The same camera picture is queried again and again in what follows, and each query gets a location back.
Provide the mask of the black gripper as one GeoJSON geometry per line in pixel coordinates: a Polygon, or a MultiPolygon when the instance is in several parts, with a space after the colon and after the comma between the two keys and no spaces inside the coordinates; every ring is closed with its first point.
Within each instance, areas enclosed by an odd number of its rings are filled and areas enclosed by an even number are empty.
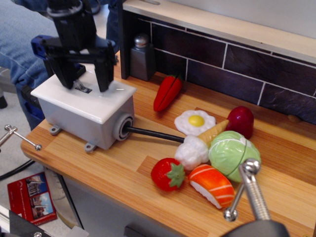
{"type": "MultiPolygon", "coordinates": [[[[47,13],[53,19],[58,36],[38,35],[33,38],[31,40],[32,50],[37,57],[43,60],[46,59],[44,45],[47,45],[50,49],[61,47],[69,51],[107,48],[109,45],[116,48],[114,41],[97,36],[92,11],[85,9],[49,9],[47,13]]],[[[102,50],[94,60],[100,92],[108,90],[114,79],[116,55],[113,48],[102,50]]],[[[63,56],[48,56],[47,59],[61,84],[67,89],[72,89],[74,81],[77,79],[74,63],[63,56]]]]}

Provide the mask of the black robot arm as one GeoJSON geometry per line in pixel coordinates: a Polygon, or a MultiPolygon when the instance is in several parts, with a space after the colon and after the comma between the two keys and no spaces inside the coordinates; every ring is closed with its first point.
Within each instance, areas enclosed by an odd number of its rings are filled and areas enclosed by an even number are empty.
{"type": "Polygon", "coordinates": [[[58,36],[39,35],[32,39],[34,55],[44,61],[49,76],[56,75],[71,89],[81,87],[83,64],[93,64],[100,92],[114,79],[117,58],[114,42],[97,36],[91,6],[86,0],[49,0],[47,13],[58,36]]]}

